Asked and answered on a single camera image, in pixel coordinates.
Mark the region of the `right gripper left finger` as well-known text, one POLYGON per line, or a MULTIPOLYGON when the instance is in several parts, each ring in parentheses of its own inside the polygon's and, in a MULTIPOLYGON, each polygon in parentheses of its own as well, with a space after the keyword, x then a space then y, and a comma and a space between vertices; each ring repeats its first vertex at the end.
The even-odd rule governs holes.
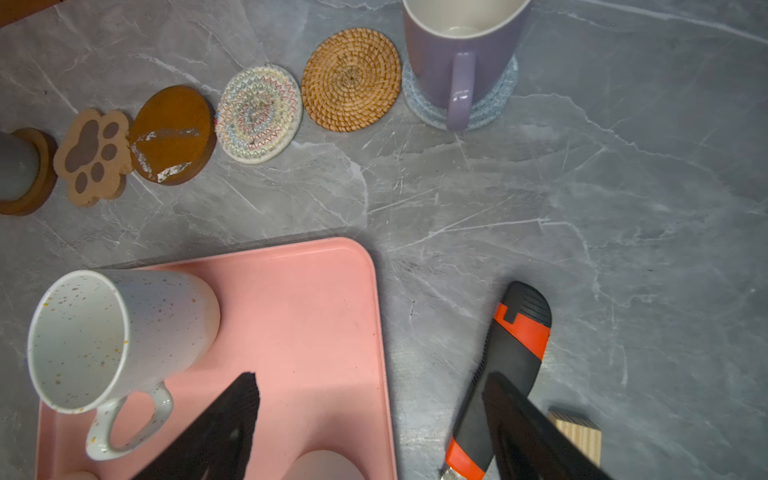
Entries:
POLYGON ((243 479, 260 393, 253 372, 239 375, 137 479, 243 479))

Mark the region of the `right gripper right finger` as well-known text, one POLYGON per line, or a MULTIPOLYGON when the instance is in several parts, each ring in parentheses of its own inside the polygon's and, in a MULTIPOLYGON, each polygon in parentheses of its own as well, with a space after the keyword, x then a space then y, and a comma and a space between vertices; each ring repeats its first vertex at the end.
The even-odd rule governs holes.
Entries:
POLYGON ((609 480, 502 373, 488 376, 482 399, 502 479, 609 480))

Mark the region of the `white mug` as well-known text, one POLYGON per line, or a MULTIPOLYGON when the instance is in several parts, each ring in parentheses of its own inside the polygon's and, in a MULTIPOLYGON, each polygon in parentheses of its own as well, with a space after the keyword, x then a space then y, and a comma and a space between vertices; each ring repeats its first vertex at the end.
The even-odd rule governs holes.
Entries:
POLYGON ((92 472, 81 470, 56 477, 55 480, 99 480, 99 478, 92 472))
POLYGON ((68 415, 93 412, 85 440, 96 461, 123 457, 169 420, 166 380, 211 348, 220 328, 213 289, 171 271, 79 270, 58 279, 40 300, 28 335, 28 369, 40 399, 68 415), (153 413, 125 443, 112 442, 129 395, 148 394, 153 413))

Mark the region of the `cork paw-shaped coaster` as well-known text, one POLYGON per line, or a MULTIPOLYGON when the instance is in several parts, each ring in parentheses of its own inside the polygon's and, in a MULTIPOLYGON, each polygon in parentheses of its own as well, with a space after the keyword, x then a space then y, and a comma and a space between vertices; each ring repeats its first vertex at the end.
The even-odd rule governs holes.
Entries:
POLYGON ((77 114, 53 160, 72 204, 89 207, 122 195, 133 171, 129 127, 119 110, 102 114, 89 108, 77 114))

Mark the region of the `brown coaster with scratches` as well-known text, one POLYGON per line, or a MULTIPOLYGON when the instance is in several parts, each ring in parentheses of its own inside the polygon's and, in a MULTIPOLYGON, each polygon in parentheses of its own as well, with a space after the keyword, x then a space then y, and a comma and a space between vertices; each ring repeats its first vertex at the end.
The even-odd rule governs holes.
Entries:
POLYGON ((128 142, 134 169, 143 179, 180 185, 198 175, 213 154, 214 110, 192 87, 165 88, 143 105, 128 142))

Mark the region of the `grey-blue knitted round coaster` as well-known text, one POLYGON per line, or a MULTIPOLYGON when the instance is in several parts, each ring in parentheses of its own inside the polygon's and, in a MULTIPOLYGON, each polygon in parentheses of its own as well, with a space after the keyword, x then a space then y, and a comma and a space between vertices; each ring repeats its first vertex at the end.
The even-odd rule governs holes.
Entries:
MULTIPOLYGON (((475 102, 471 108, 467 130, 481 128, 498 118, 511 97, 519 80, 519 65, 515 56, 505 68, 501 78, 489 93, 475 102)), ((447 110, 433 105, 418 87, 416 77, 409 62, 405 63, 402 73, 401 91, 409 109, 422 122, 447 131, 447 110)))

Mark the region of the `white embroidered round coaster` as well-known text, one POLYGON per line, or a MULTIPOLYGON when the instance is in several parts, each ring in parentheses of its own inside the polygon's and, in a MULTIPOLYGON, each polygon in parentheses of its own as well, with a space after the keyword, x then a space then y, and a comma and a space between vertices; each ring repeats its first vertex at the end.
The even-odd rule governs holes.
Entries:
POLYGON ((302 116, 301 91, 294 77, 277 65, 256 66, 227 84, 216 111, 216 135, 227 155, 256 165, 291 143, 302 116))

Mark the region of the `plain brown round coaster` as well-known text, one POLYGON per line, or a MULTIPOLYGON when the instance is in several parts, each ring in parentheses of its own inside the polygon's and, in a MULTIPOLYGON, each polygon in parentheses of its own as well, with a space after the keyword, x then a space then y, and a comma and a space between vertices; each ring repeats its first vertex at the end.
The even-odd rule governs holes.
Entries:
POLYGON ((57 180, 53 167, 57 144, 50 135, 35 128, 20 128, 9 134, 32 143, 39 153, 40 168, 32 188, 19 200, 1 201, 2 215, 25 216, 39 209, 53 191, 57 180))

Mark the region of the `grey mug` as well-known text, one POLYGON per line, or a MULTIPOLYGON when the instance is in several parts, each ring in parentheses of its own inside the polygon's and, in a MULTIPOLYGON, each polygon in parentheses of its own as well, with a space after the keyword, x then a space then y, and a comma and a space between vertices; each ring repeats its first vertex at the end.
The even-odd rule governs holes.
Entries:
POLYGON ((2 202, 21 199, 32 188, 39 168, 39 153, 32 143, 9 133, 1 133, 0 199, 2 202))

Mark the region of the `woven rattan round coaster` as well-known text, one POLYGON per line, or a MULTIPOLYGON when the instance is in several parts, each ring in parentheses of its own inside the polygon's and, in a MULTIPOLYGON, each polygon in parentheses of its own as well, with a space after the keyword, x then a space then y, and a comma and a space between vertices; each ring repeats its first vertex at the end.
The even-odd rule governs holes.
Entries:
POLYGON ((396 102, 402 65, 394 44, 368 28, 342 30, 321 43, 302 75, 304 109, 335 132, 366 128, 396 102))

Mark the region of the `purple mug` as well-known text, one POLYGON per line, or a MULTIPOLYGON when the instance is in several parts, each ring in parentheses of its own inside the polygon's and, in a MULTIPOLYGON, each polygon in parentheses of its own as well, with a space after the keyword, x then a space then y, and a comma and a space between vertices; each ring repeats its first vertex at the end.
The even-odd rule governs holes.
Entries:
POLYGON ((416 84, 446 111, 447 129, 468 128, 471 108, 511 62, 530 1, 404 1, 407 54, 416 84))

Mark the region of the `small wooden block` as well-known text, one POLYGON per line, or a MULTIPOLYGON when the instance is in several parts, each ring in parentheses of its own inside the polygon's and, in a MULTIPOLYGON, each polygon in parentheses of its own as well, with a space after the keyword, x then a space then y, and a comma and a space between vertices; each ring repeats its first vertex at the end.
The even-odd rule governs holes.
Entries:
POLYGON ((586 416, 564 409, 550 409, 547 418, 596 466, 601 466, 602 431, 586 416))

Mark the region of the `pink plastic tray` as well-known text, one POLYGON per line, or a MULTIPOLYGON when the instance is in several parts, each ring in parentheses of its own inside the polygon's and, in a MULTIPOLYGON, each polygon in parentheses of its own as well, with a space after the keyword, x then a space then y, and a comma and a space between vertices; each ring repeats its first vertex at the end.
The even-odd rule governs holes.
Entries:
MULTIPOLYGON (((330 238, 142 269, 195 275, 220 305, 218 335, 192 367, 169 377, 169 420, 133 452, 96 461, 85 450, 93 412, 62 414, 40 399, 35 475, 89 471, 130 479, 156 459, 242 373, 260 393, 249 479, 280 479, 302 455, 328 450, 366 479, 397 475, 376 272, 368 252, 330 238)), ((113 427, 121 445, 153 401, 135 392, 113 427)))

